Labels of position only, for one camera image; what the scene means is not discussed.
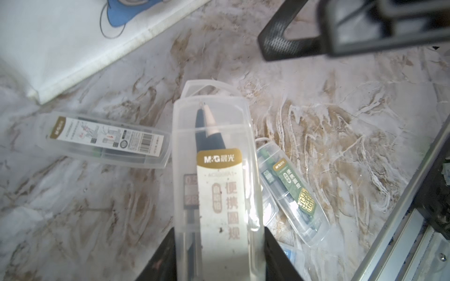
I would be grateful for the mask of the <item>white Doraemon canvas bag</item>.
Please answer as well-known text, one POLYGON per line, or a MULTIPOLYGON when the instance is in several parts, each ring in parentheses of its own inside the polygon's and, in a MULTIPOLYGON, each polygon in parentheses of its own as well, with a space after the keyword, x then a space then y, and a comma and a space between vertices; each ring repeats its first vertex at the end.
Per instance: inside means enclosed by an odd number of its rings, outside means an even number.
POLYGON ((2 1, 1 69, 44 104, 200 8, 203 1, 2 1))

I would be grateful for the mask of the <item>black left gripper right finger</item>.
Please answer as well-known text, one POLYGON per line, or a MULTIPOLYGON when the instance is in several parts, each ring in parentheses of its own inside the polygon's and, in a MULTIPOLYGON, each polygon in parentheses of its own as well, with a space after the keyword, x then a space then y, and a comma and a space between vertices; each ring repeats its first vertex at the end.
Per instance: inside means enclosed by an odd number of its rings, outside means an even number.
POLYGON ((266 281, 304 281, 267 227, 264 237, 266 281))

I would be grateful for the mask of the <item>white label compass case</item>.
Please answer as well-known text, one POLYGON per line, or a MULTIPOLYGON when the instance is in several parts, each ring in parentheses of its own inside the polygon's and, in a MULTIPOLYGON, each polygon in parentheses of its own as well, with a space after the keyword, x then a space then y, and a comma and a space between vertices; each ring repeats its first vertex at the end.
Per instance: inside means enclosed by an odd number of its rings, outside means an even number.
POLYGON ((177 278, 263 281, 263 203, 251 113, 231 85, 186 82, 173 109, 172 164, 177 278))

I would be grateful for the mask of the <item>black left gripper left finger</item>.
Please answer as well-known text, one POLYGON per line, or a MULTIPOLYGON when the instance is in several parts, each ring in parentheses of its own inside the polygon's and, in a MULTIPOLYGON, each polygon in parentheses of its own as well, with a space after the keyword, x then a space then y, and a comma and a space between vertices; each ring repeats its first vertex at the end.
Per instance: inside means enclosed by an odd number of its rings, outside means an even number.
POLYGON ((157 248, 136 281, 175 281, 176 247, 175 230, 172 227, 157 248))

